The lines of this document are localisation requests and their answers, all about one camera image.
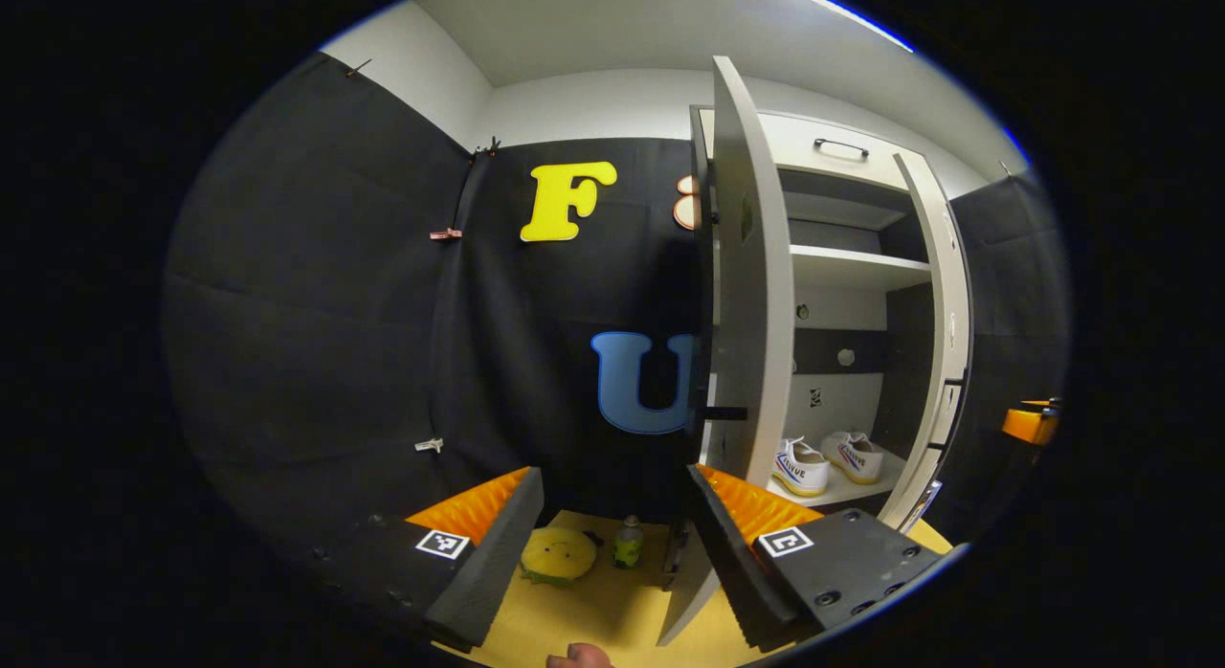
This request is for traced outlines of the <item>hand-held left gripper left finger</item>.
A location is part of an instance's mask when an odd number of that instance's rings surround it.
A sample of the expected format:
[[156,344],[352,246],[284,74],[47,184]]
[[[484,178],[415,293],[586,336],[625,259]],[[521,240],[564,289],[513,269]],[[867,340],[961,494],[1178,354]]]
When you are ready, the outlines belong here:
[[375,514],[306,563],[387,632],[468,655],[485,641],[544,505],[524,467],[399,520]]

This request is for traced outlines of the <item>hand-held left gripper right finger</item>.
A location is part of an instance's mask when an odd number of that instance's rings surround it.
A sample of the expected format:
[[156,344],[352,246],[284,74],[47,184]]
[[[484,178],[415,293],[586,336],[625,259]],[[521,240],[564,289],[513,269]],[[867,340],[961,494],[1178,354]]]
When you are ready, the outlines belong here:
[[709,466],[685,467],[682,496],[744,639],[764,655],[884,610],[944,563],[861,507],[818,514]]

